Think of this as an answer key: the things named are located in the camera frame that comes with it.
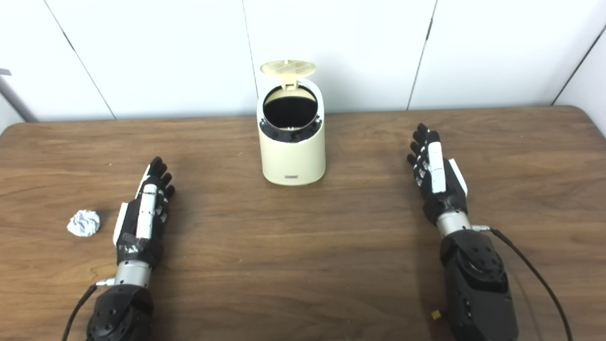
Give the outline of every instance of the black cable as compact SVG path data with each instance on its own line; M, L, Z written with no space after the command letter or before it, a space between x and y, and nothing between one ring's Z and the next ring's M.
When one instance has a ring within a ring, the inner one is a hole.
M490 228L490 232L492 232L495 236L499 237L505 244L507 244L510 248L512 248L512 250L514 250L514 252L517 253L518 256L520 256L520 258L524 261L524 263L526 263L526 265L528 265L528 267L530 268L530 271L532 271L532 273L534 273L536 278L538 278L539 281L541 281L541 283L543 284L543 286L549 293L549 296L551 296L551 299L553 299L553 303L556 304L558 312L560 313L560 316L562 317L562 323L564 324L564 329L566 330L566 336L568 337L568 341L573 341L572 331L570 330L570 325L568 324L568 319L566 318L566 313L564 313L564 309L562 308L562 305L560 305L560 301L556 297L556 294L553 292L553 290L551 290L551 288L549 287L549 284L547 284L545 279L543 279L543 276L541 276L539 271L537 271L537 269L534 268L534 266L530 263L528 258L526 258L526 256L524 256L522 251L520 251L513 244L513 242L511 240L509 240L509 238L507 238L503 233L501 233L501 231Z
M72 323L76 318L76 314L80 310L80 307L84 305L86 300L88 300L88 298L93 294L93 292L95 292L95 290L97 290L96 284L89 286L88 290L86 290L80 301L78 301L78 304L76 304L76 306L74 307L74 311L72 311L70 318L67 320L67 325L65 326L65 331L63 332L63 338L61 339L61 341L67 341L67 336L70 334L70 329L72 328Z

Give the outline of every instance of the small yellow object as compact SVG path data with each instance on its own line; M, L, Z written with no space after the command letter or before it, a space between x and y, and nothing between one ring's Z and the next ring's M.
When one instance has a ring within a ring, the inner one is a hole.
M435 310L431 312L431 317L433 317L434 320L441 319L442 314L440 314L440 310Z

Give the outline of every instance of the robotic arm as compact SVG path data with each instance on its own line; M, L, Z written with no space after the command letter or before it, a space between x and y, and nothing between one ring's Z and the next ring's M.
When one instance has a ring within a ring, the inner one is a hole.
M489 237L467 218L467 185L440 136L422 123L408 162L423 197L423 213L442 235L448 320L458 341L514 341L518 323L504 264Z
M166 170L162 159L154 158L135 199L120 208L114 231L118 271L113 281L98 283L111 287L97 298L88 321L87 341L145 341L150 337L153 302L147 287L162 258L162 229L168 199L175 193L168 185L172 176Z

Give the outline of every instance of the wood grain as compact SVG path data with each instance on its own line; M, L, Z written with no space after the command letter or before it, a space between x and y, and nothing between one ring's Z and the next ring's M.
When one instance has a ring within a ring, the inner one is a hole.
M251 116L13 126L0 136L0 339L60 339L88 285L114 275L120 202L160 155L177 194L153 340L452 340L430 317L445 308L440 236L405 162L421 121L465 175L472 222L530 257L577 341L603 340L606 141L573 107L332 114L327 173L303 187L264 179ZM100 213L98 234L66 231L79 209ZM495 244L519 340L564 340L541 284Z

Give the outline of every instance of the open lid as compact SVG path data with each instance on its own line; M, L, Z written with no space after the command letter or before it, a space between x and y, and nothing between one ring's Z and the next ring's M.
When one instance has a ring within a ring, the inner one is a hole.
M297 78L303 78L316 71L312 62L298 61L295 59L280 59L270 61L261 66L261 72L269 77L279 78L282 81L282 89L296 90Z

